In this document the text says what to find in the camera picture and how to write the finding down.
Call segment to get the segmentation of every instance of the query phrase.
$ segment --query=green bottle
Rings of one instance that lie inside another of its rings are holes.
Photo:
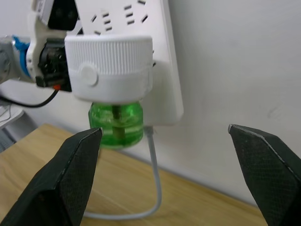
[[[89,111],[91,128],[102,128],[101,147],[121,149],[143,138],[143,109],[139,102],[130,105],[93,103]]]

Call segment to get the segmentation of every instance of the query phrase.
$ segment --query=power strip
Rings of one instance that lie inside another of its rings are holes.
[[[76,0],[76,3],[84,34],[153,38],[154,83],[153,90],[142,101],[144,124],[177,123],[183,115],[183,102],[168,0]]]

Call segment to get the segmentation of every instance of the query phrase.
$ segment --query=wooden table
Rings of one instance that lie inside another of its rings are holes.
[[[0,221],[34,174],[71,134],[43,125],[0,154]],[[160,172],[163,204],[151,217],[135,221],[83,218],[82,226],[266,226],[260,211],[250,205]],[[151,167],[115,151],[104,150],[95,173],[87,209],[106,214],[148,210],[155,202]]]

